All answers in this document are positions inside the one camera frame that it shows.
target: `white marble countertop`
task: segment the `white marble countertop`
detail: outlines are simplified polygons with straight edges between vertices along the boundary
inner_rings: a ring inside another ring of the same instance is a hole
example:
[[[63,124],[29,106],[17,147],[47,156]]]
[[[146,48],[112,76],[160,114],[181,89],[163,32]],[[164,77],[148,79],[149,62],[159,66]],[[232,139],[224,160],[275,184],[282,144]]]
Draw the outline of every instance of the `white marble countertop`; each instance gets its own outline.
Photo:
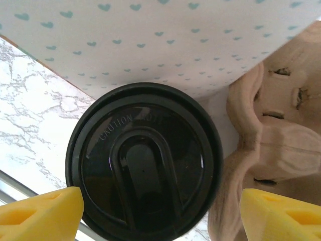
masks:
[[[226,115],[226,93],[201,101],[218,128],[225,156],[238,140]],[[66,187],[67,144],[93,101],[0,39],[0,169],[39,194]],[[207,217],[177,240],[210,240]]]

